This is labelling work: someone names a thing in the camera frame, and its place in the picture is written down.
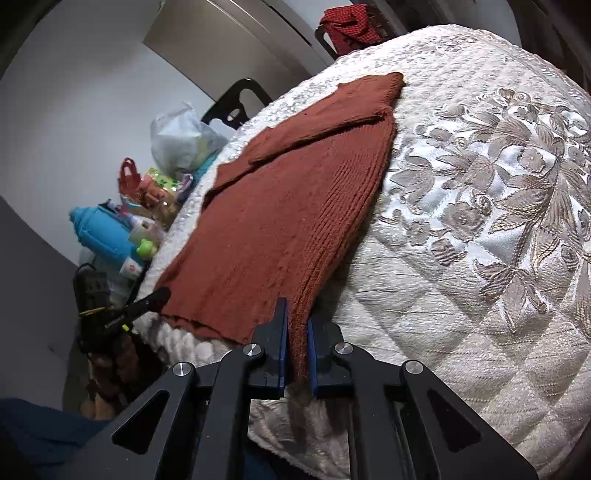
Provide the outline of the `rust red knitted sweater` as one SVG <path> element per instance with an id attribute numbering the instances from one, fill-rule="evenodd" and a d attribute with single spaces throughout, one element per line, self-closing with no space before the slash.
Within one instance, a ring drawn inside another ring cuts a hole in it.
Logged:
<path id="1" fill-rule="evenodd" d="M 219 166 L 195 229 L 158 279 L 170 292 L 164 318 L 246 344 L 286 299 L 294 374 L 307 376 L 308 315 L 381 190 L 403 86 L 398 72 L 342 83 Z"/>

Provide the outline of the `floral paper cup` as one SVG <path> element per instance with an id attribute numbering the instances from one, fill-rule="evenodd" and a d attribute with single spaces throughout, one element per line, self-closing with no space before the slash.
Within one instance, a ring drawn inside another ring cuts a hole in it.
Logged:
<path id="1" fill-rule="evenodd" d="M 126 257 L 119 269 L 119 274 L 129 280 L 137 280 L 142 272 L 143 266 L 132 257 Z"/>

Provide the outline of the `green frog bottle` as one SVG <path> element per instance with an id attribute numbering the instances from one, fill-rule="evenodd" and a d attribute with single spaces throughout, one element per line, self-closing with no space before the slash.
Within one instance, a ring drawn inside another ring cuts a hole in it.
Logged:
<path id="1" fill-rule="evenodd" d="M 136 248 L 137 255 L 143 261 L 152 261 L 157 251 L 158 244 L 148 238 L 141 239 L 139 245 Z"/>

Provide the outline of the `blue bag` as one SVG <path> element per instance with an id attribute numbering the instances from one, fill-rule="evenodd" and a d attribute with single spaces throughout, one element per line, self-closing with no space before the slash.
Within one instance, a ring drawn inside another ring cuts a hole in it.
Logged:
<path id="1" fill-rule="evenodd" d="M 101 207 L 74 207 L 69 212 L 79 243 L 113 267 L 120 268 L 128 259 L 142 265 L 131 231 L 109 210 Z"/>

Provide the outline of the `green drink carton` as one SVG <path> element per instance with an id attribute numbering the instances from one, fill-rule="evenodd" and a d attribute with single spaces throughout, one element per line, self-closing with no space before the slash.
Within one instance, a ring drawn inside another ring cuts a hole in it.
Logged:
<path id="1" fill-rule="evenodd" d="M 151 167 L 142 177 L 142 182 L 147 187 L 157 187 L 170 194 L 172 197 L 176 197 L 179 190 L 179 182 L 164 173 L 157 168 Z"/>

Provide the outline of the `red gift bag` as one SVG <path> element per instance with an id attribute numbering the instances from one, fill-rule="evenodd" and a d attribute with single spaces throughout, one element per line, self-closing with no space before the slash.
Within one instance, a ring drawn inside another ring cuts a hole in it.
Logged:
<path id="1" fill-rule="evenodd" d="M 130 199 L 137 197 L 141 177 L 133 159 L 125 157 L 121 162 L 118 175 L 118 191 Z"/>

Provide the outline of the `white plastic bag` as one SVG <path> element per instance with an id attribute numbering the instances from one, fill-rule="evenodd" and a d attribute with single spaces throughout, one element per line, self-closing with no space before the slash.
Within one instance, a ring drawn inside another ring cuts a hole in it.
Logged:
<path id="1" fill-rule="evenodd" d="M 196 171 L 228 142 L 201 122 L 187 102 L 156 116 L 150 123 L 149 134 L 152 158 L 157 168 L 169 177 Z"/>

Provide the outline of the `white quilted bedspread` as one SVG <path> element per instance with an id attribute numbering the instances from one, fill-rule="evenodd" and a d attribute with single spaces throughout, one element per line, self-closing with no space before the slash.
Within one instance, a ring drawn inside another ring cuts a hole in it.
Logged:
<path id="1" fill-rule="evenodd" d="M 590 98 L 505 39 L 427 27 L 335 61 L 217 157 L 340 84 L 400 72 L 398 134 L 366 233 L 322 299 L 376 359 L 417 359 L 542 479 L 590 422 Z"/>

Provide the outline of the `black chair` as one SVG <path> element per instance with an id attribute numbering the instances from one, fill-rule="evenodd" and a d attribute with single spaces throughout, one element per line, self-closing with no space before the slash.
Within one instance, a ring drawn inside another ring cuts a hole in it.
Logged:
<path id="1" fill-rule="evenodd" d="M 246 122 L 249 122 L 249 115 L 246 113 L 245 105 L 240 100 L 243 91 L 252 92 L 263 106 L 269 106 L 273 99 L 256 80 L 242 78 L 231 85 L 221 97 L 204 113 L 200 121 L 206 125 L 212 120 L 221 121 L 226 127 L 237 130 Z"/>

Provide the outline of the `red garment on chair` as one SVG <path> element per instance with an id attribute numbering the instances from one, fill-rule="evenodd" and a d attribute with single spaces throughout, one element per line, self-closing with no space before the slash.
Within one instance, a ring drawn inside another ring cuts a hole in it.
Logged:
<path id="1" fill-rule="evenodd" d="M 339 56 L 383 42 L 366 4 L 329 8 L 325 10 L 320 25 Z"/>

